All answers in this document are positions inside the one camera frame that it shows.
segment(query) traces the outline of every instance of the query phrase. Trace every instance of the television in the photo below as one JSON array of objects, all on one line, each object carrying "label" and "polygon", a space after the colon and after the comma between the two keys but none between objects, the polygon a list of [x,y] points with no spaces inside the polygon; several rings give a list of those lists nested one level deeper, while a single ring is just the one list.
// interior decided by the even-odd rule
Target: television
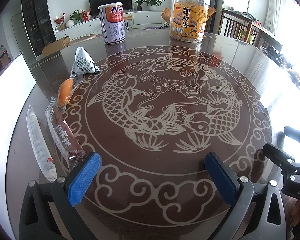
[{"label": "television", "polygon": [[122,2],[123,10],[132,9],[132,0],[89,0],[91,8],[91,16],[99,15],[99,6],[109,3]]}]

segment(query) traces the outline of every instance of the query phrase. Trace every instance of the white door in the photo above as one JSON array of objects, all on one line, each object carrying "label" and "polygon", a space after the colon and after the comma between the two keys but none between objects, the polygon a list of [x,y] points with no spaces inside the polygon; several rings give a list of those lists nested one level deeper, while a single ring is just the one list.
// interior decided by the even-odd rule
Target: white door
[{"label": "white door", "polygon": [[23,21],[21,18],[21,13],[18,13],[11,17],[12,28],[14,35],[16,37],[20,52],[22,52],[25,61],[27,62],[28,66],[32,65],[36,60],[30,44],[28,42],[27,34],[23,27]]}]

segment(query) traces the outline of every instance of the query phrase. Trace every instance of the orange chair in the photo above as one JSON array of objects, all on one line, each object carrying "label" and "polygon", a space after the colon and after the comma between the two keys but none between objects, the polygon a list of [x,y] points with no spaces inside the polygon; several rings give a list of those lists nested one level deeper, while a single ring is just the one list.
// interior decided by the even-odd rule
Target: orange chair
[{"label": "orange chair", "polygon": [[[216,12],[216,9],[213,7],[209,7],[208,9],[208,15],[207,15],[207,21],[209,20],[209,18],[214,15]],[[164,19],[166,22],[160,27],[160,29],[164,28],[164,27],[168,27],[170,25],[170,15],[171,15],[171,9],[170,8],[164,8],[162,13],[161,13],[161,17],[162,19]]]}]

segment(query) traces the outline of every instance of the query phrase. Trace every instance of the human hand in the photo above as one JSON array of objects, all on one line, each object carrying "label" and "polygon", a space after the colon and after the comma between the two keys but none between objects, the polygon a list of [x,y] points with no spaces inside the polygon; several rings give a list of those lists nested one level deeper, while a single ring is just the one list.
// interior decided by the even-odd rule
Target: human hand
[{"label": "human hand", "polygon": [[300,222],[300,200],[297,199],[291,212],[290,226],[295,227]]}]

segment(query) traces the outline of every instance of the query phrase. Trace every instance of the blue gripper pad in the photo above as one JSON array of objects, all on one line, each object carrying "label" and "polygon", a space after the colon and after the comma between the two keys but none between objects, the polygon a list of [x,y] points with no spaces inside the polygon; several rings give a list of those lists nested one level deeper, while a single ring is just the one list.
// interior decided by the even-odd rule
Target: blue gripper pad
[{"label": "blue gripper pad", "polygon": [[94,153],[71,183],[68,189],[68,200],[72,206],[79,204],[83,199],[90,183],[97,174],[101,165],[101,157]]},{"label": "blue gripper pad", "polygon": [[205,156],[204,166],[209,173],[214,185],[216,185],[223,201],[231,206],[234,206],[237,201],[237,190],[236,186],[229,178],[227,172],[211,153],[208,153]]}]

